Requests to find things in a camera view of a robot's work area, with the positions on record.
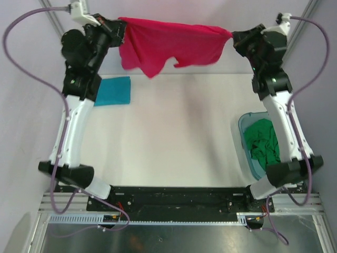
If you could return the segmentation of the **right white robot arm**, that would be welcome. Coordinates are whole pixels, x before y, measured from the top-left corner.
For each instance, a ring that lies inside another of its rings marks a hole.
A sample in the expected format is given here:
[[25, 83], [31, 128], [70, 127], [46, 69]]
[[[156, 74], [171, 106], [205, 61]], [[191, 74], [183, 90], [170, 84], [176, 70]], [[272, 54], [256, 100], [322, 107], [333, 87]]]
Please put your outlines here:
[[294, 106], [289, 76], [282, 69], [290, 26], [265, 28], [260, 24], [247, 31], [235, 31], [233, 47], [248, 59], [253, 70], [252, 88], [266, 108], [279, 143], [281, 162], [268, 166], [266, 175], [250, 185], [243, 206], [256, 211], [262, 199], [292, 184], [308, 182], [312, 190], [313, 174], [323, 166], [323, 158], [314, 155], [304, 137]]

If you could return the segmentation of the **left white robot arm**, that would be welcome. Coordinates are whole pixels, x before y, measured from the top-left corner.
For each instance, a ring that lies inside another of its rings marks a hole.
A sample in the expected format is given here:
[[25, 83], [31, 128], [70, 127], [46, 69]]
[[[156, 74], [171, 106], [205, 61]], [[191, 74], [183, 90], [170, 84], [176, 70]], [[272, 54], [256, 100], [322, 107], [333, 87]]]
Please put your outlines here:
[[98, 197], [98, 205], [109, 211], [116, 206], [111, 186], [95, 176], [93, 167], [80, 163], [80, 154], [85, 125], [102, 81], [98, 71], [108, 50], [123, 44], [127, 23], [100, 14], [93, 18], [97, 24], [85, 22], [83, 31], [72, 29], [61, 38], [66, 66], [61, 94], [66, 105], [55, 147], [49, 160], [39, 163], [38, 170]]

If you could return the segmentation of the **red t shirt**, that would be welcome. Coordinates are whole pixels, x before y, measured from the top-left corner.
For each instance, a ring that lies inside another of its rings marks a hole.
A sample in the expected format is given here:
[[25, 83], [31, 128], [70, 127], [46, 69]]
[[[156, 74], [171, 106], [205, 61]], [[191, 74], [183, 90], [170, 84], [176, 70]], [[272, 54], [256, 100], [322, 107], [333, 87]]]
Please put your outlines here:
[[216, 63], [230, 31], [217, 26], [190, 25], [121, 17], [126, 22], [124, 43], [119, 48], [125, 70], [140, 69], [153, 78], [174, 58], [175, 68]]

